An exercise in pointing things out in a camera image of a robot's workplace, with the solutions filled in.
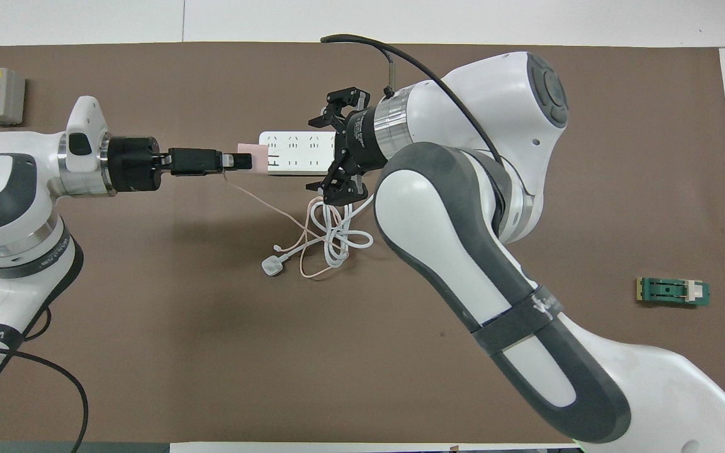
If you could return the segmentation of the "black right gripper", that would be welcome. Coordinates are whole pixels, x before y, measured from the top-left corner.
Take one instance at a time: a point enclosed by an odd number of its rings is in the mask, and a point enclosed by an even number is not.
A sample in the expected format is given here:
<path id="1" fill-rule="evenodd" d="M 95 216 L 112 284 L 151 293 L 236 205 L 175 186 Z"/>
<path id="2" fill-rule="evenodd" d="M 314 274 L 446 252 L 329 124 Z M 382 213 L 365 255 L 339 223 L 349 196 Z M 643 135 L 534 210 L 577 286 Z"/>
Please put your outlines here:
<path id="1" fill-rule="evenodd" d="M 305 184 L 319 192 L 324 204 L 344 206 L 364 200 L 362 175 L 377 169 L 377 139 L 374 132 L 375 107 L 371 95 L 360 88 L 336 90 L 326 95 L 327 106 L 308 126 L 331 126 L 340 138 L 340 157 L 331 163 L 322 181 Z"/>

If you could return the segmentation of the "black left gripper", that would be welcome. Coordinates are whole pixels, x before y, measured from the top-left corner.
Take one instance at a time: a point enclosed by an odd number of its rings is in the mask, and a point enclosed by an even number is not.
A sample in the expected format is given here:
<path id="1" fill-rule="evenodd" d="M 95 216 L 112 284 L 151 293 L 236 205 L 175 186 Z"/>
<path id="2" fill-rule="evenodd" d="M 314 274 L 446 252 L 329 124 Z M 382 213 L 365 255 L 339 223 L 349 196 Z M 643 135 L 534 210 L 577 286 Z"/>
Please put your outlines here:
<path id="1" fill-rule="evenodd" d="M 118 192 L 155 191 L 160 186 L 160 156 L 154 137 L 111 137 L 107 160 L 110 184 Z M 171 147 L 161 154 L 161 171 L 176 177 L 201 177 L 225 171 L 250 171 L 250 153 L 223 153 L 214 149 Z"/>

